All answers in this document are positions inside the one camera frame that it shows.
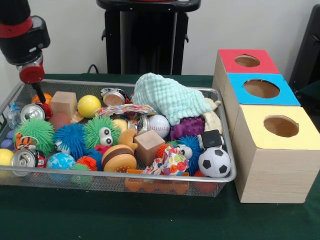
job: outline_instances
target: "wooden block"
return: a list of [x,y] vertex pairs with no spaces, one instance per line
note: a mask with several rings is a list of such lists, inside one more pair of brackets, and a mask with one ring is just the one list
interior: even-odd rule
[[72,120],[77,113],[77,96],[74,92],[57,91],[50,105],[53,114],[64,113]]
[[281,74],[229,73],[223,103],[233,138],[239,104],[300,106]]
[[216,57],[212,87],[225,94],[228,73],[279,74],[268,55],[260,49],[219,49]]
[[232,139],[241,203],[304,203],[320,134],[299,106],[240,105]]
[[135,150],[137,157],[146,166],[150,166],[156,159],[158,149],[166,142],[154,130],[151,130],[136,136],[134,143],[138,144],[138,148]]

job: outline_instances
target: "soccer ball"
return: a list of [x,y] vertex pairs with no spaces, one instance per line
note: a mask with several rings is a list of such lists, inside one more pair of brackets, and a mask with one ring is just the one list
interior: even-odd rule
[[210,147],[199,157],[200,171],[206,177],[223,178],[231,168],[228,153],[219,147]]

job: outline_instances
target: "round hole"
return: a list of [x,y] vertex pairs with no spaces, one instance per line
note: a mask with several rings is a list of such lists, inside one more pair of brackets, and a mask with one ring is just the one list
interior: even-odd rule
[[263,99],[275,98],[280,93],[280,89],[276,85],[262,79],[246,81],[244,88],[249,94]]
[[286,116],[268,116],[263,124],[269,132],[284,138],[293,137],[299,132],[299,125]]
[[236,64],[247,68],[253,68],[260,65],[258,58],[245,54],[237,56],[234,61]]

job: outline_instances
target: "wire mesh basket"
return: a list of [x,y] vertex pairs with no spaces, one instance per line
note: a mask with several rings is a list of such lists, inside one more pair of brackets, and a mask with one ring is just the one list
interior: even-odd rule
[[[74,92],[77,100],[85,95],[95,95],[100,98],[102,88],[119,88],[128,95],[133,94],[134,84],[85,82],[66,80],[44,80],[41,87],[45,93],[54,95],[56,91]],[[206,98],[220,100],[220,93],[212,88],[197,88]],[[29,104],[35,91],[30,85],[18,84],[0,106],[1,132],[0,141],[6,138],[11,130],[5,121],[6,112],[13,102]],[[140,174],[139,170],[145,165],[137,158],[137,171],[131,173],[103,172],[103,171],[76,171],[35,167],[0,166],[0,185],[26,186],[39,188],[82,189],[88,191],[138,192],[157,193],[186,196],[216,197],[226,183],[236,177],[236,166],[231,147],[229,131],[223,104],[218,106],[217,115],[221,119],[224,149],[230,156],[231,170],[226,177],[194,177],[148,175]]]

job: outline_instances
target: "table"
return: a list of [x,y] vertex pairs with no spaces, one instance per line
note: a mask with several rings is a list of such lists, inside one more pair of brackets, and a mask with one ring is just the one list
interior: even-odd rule
[[[47,74],[134,83],[136,75]],[[174,76],[210,87],[212,76]],[[305,204],[240,203],[233,182],[216,198],[0,186],[1,239],[319,240],[320,175]]]

